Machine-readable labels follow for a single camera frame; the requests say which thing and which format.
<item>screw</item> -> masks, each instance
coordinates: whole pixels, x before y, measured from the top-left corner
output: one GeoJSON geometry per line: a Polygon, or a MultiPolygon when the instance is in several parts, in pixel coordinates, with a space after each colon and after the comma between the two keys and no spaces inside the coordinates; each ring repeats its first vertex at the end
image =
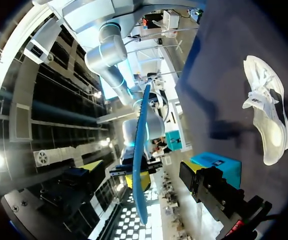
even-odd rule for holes
{"type": "Polygon", "coordinates": [[[13,207],[12,207],[12,210],[13,210],[13,212],[18,212],[19,211],[19,207],[18,206],[16,206],[16,205],[13,205],[13,207]]]}
{"type": "Polygon", "coordinates": [[[27,200],[22,200],[22,206],[27,206],[28,205],[28,202],[27,202],[27,200]]]}

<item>black device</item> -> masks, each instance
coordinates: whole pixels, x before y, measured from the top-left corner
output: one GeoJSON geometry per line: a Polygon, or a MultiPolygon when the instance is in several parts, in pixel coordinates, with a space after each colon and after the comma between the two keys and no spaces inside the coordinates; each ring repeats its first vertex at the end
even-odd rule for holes
{"type": "Polygon", "coordinates": [[[259,196],[246,202],[244,191],[228,184],[222,176],[223,172],[214,166],[194,171],[185,162],[180,165],[179,177],[195,201],[203,202],[214,219],[224,225],[216,239],[254,240],[255,228],[272,205],[259,196]]]}
{"type": "Polygon", "coordinates": [[[69,222],[77,211],[91,207],[85,205],[90,205],[90,199],[104,178],[103,161],[92,170],[71,167],[47,182],[14,190],[4,195],[1,202],[14,228],[24,239],[87,239],[78,233],[78,229],[65,227],[65,222],[69,222]]]}

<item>person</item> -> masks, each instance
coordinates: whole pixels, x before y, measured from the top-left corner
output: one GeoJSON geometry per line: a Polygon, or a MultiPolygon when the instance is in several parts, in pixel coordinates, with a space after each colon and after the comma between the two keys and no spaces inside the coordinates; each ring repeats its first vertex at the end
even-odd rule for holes
{"type": "Polygon", "coordinates": [[[155,145],[157,145],[158,147],[162,147],[162,148],[167,146],[167,143],[165,142],[165,138],[164,137],[154,139],[153,143],[155,145]]]}

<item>white cable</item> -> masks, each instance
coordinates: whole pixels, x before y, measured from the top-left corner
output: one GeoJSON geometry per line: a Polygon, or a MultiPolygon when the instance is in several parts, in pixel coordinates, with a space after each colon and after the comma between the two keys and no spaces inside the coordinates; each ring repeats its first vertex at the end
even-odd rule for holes
{"type": "Polygon", "coordinates": [[[140,37],[137,37],[137,38],[134,38],[128,42],[125,43],[125,46],[133,41],[136,41],[137,39],[144,39],[144,38],[149,38],[151,36],[155,36],[155,35],[161,35],[161,34],[164,34],[164,33],[168,33],[168,32],[181,32],[181,31],[186,31],[186,30],[193,30],[193,29],[198,29],[198,27],[190,27],[190,28],[182,28],[182,29],[170,29],[170,30],[167,30],[167,31],[162,31],[162,32],[158,32],[158,33],[152,33],[152,34],[148,34],[148,35],[145,35],[145,36],[140,36],[140,37]]]}

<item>shoelace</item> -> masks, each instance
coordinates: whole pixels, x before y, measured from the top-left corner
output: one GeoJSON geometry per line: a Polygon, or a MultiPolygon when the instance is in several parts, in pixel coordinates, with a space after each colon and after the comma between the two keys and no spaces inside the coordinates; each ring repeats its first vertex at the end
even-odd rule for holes
{"type": "Polygon", "coordinates": [[[248,97],[261,95],[264,96],[269,103],[276,104],[278,101],[271,96],[269,89],[267,88],[267,84],[272,81],[272,76],[269,75],[264,77],[265,73],[266,70],[264,69],[263,72],[260,73],[260,77],[258,77],[257,73],[255,73],[253,70],[251,71],[254,82],[251,87],[253,90],[248,93],[248,97]]]}

